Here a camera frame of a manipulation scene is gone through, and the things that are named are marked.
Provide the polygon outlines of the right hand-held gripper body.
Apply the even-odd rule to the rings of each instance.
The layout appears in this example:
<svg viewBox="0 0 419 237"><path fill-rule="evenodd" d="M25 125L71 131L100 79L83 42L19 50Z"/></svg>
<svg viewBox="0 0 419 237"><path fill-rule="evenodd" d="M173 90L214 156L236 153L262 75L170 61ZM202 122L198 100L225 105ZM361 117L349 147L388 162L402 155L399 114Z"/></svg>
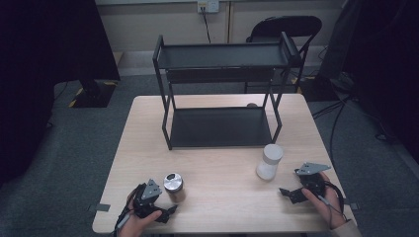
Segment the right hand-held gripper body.
<svg viewBox="0 0 419 237"><path fill-rule="evenodd" d="M329 165L305 162L299 169L295 169L294 172L302 184L301 189L306 188L316 196L323 196L325 193L325 182L320 173L328 169L330 169Z"/></svg>

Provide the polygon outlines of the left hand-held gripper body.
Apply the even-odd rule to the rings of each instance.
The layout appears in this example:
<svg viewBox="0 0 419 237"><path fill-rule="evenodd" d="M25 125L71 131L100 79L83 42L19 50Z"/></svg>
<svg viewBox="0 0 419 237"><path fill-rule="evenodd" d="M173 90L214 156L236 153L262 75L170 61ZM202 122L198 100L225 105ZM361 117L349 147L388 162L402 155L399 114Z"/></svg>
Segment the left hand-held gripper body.
<svg viewBox="0 0 419 237"><path fill-rule="evenodd" d="M134 193L132 202L134 213L138 217L144 218L156 210L163 211L162 208L154 205L161 194L161 189L153 179L139 185Z"/></svg>

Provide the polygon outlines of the glass jar with silver lid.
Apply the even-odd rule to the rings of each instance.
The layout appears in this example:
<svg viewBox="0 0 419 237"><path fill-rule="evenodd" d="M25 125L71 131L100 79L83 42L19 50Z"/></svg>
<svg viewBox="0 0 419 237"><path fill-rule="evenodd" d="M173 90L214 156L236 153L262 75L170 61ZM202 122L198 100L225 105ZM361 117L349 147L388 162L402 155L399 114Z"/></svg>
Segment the glass jar with silver lid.
<svg viewBox="0 0 419 237"><path fill-rule="evenodd" d="M164 178L164 189L174 203L183 201L186 197L184 191L184 180L178 173L170 173Z"/></svg>

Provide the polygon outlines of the white jar with grey lid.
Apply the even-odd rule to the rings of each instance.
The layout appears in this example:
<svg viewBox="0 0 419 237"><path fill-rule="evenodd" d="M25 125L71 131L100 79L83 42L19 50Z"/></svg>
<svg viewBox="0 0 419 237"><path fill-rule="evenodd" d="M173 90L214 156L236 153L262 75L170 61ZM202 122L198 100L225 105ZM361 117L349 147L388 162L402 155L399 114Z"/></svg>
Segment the white jar with grey lid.
<svg viewBox="0 0 419 237"><path fill-rule="evenodd" d="M277 174L278 165L283 155L284 150L280 145L267 144L263 149L262 160L256 168L256 174L262 180L273 180Z"/></svg>

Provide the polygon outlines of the black metal two-tier rack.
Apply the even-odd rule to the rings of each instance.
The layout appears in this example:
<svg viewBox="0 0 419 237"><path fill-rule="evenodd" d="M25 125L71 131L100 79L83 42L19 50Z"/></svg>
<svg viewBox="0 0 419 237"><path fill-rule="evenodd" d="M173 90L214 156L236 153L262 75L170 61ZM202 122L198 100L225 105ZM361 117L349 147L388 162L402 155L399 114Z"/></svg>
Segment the black metal two-tier rack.
<svg viewBox="0 0 419 237"><path fill-rule="evenodd" d="M264 146L274 143L281 131L279 104L285 90L273 86L277 71L282 82L300 56L293 40L280 33L277 42L167 44L159 37L152 61L162 98L162 130L167 146L221 147ZM179 108L174 92L163 83L244 83L265 84L260 106Z"/></svg>

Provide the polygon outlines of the person's left hand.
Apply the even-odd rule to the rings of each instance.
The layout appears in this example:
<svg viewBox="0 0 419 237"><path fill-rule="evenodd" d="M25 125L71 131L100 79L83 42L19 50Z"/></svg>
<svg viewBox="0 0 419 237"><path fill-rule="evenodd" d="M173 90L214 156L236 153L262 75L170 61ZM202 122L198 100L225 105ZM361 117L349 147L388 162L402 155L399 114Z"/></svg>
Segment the person's left hand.
<svg viewBox="0 0 419 237"><path fill-rule="evenodd" d="M118 237L140 237L148 225L153 223L161 214L161 210L156 210L144 218L138 217L133 209L132 200L128 204L129 213L123 218L123 225L117 231Z"/></svg>

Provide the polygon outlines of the person's right hand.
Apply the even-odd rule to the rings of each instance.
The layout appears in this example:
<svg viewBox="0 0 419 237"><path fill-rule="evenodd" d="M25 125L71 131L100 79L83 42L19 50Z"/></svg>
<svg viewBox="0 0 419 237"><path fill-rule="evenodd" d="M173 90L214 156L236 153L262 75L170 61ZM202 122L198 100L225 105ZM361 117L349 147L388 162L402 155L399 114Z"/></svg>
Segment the person's right hand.
<svg viewBox="0 0 419 237"><path fill-rule="evenodd" d="M340 208L340 202L338 195L335 190L331 187L325 187L325 193L323 198L324 202L318 196L314 195L310 190L302 189L303 194L307 199L314 205L320 216L326 221L330 229L336 228L342 223L346 222L342 210Z"/></svg>

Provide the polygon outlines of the black stand base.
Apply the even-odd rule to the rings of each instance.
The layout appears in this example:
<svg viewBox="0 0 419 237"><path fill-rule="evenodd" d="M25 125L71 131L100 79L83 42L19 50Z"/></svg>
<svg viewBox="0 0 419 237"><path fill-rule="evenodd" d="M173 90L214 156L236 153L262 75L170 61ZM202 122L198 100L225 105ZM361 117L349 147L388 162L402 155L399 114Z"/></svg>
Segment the black stand base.
<svg viewBox="0 0 419 237"><path fill-rule="evenodd" d="M106 108L118 86L114 81L82 82L82 87L69 104L70 108Z"/></svg>

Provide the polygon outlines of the dark curtain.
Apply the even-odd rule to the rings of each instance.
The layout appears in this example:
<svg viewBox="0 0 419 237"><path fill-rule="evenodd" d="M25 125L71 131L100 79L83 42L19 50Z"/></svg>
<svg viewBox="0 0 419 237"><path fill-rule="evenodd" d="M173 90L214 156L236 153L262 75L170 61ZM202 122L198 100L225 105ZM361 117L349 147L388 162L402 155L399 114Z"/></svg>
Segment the dark curtain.
<svg viewBox="0 0 419 237"><path fill-rule="evenodd" d="M419 163L419 0L347 0L315 77L349 73L367 109Z"/></svg>

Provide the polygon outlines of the black folding chair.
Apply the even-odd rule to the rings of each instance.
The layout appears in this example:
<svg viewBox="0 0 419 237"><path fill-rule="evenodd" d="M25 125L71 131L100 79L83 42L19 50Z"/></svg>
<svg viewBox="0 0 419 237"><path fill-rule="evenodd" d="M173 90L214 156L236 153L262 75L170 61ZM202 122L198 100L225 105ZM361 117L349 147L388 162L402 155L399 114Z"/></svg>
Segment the black folding chair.
<svg viewBox="0 0 419 237"><path fill-rule="evenodd" d="M295 83L293 84L294 90L297 91L310 43L319 33L321 28L322 21L315 16L270 17L259 22L253 28L251 35L246 39L246 41L278 41L281 32L285 32L291 40L293 38L306 38L306 42L298 51L300 66L293 66L294 68L299 69Z"/></svg>

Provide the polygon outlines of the black curtain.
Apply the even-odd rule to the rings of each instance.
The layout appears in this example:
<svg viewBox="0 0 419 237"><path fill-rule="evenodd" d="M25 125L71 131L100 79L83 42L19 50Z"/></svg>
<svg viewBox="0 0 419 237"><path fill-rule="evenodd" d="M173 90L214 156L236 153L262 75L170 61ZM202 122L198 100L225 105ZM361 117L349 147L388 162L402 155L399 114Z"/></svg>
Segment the black curtain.
<svg viewBox="0 0 419 237"><path fill-rule="evenodd" d="M56 84L119 78L95 0L0 0L0 186L31 165Z"/></svg>

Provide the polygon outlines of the white wall socket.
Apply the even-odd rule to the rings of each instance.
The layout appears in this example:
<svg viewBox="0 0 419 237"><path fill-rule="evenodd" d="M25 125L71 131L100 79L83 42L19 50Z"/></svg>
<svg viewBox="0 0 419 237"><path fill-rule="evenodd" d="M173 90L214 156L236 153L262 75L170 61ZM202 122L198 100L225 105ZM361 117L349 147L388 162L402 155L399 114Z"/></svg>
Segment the white wall socket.
<svg viewBox="0 0 419 237"><path fill-rule="evenodd" d="M203 13L216 14L219 12L219 1L218 0L198 0L197 11L199 14L203 14Z"/></svg>

